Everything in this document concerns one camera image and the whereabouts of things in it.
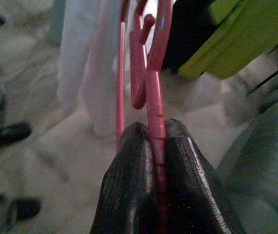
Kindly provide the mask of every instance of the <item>white fabric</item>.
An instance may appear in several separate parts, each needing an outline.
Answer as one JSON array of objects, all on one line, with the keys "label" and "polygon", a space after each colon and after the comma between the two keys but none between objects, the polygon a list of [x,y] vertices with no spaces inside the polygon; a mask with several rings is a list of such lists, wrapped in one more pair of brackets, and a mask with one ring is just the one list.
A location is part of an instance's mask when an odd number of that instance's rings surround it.
[{"label": "white fabric", "polygon": [[[67,0],[59,61],[58,97],[72,104],[81,88],[96,135],[115,131],[115,100],[120,11],[123,0]],[[136,0],[129,1],[128,33]],[[129,89],[129,55],[125,86]]]}]

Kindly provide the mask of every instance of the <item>pink hook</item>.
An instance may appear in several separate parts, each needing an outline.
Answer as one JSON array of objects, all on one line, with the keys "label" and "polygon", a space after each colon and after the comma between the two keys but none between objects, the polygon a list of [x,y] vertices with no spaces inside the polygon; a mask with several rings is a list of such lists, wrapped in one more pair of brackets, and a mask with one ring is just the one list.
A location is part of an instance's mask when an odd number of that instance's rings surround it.
[{"label": "pink hook", "polygon": [[[155,21],[147,15],[142,26],[142,13],[147,0],[139,0],[134,13],[134,30],[130,33],[130,68],[131,98],[135,109],[141,109],[147,102],[148,129],[153,153],[154,174],[157,195],[158,234],[168,233],[168,192],[165,161],[165,121],[159,71],[166,52],[172,21],[172,0],[159,0],[158,16]],[[125,11],[128,1],[125,0],[121,13],[119,39],[119,72],[117,94],[117,142],[124,130],[123,73],[124,73],[124,38]],[[147,57],[145,42],[156,24],[151,50]]]}]

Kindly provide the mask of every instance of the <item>hanger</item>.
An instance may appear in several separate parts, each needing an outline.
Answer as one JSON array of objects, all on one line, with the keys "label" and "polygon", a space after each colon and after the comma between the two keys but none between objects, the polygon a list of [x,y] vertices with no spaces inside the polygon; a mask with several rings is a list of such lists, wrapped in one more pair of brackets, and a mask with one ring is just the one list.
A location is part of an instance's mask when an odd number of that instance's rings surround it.
[{"label": "hanger", "polygon": [[[129,1],[124,0],[121,10],[119,32],[119,64],[117,79],[117,149],[120,135],[125,128],[124,120],[124,46],[125,12]],[[167,172],[165,165],[165,121],[162,104],[159,72],[163,63],[169,38],[173,1],[159,0],[158,14],[151,14],[142,20],[147,0],[137,0],[134,12],[133,31],[130,32],[130,73],[131,101],[135,109],[141,109],[147,103],[148,134],[151,141],[154,177],[156,186],[157,233],[166,234],[168,225]],[[147,55],[145,42],[155,24],[152,46]]]}]

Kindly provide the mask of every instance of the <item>clothes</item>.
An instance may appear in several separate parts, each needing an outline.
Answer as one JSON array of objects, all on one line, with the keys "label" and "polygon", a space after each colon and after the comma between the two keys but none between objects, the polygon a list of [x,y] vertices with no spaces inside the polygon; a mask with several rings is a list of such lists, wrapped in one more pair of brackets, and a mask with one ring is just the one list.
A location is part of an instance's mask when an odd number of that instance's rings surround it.
[{"label": "clothes", "polygon": [[278,233],[277,94],[278,89],[266,98],[271,107],[235,140],[217,170],[245,230],[252,234]]},{"label": "clothes", "polygon": [[20,197],[11,200],[0,194],[0,234],[9,233],[16,221],[35,217],[40,209],[41,200],[38,198]]},{"label": "clothes", "polygon": [[[123,0],[68,0],[59,61],[59,100],[75,102],[79,88],[96,135],[115,131],[120,11]],[[136,0],[129,1],[128,19]]]},{"label": "clothes", "polygon": [[224,18],[224,1],[210,9],[216,22],[215,33],[179,69],[186,78],[198,78],[204,71],[227,78],[245,67],[258,55],[278,44],[278,1],[241,0]]},{"label": "clothes", "polygon": [[54,0],[52,5],[51,24],[48,33],[49,41],[61,45],[66,0]]}]

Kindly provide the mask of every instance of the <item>dark wire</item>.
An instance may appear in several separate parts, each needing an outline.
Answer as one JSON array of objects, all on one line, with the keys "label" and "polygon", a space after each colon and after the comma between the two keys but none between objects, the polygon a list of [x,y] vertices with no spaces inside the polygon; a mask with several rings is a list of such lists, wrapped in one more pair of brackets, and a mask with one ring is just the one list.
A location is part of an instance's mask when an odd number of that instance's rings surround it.
[{"label": "dark wire", "polygon": [[271,80],[273,77],[275,77],[278,74],[278,70],[276,72],[274,72],[272,75],[270,75],[267,79],[263,80],[261,83],[259,83],[258,85],[256,85],[253,89],[251,89],[250,91],[247,92],[247,95],[252,94],[253,92],[255,92],[259,87],[261,87],[264,83],[268,82],[269,80]]}]

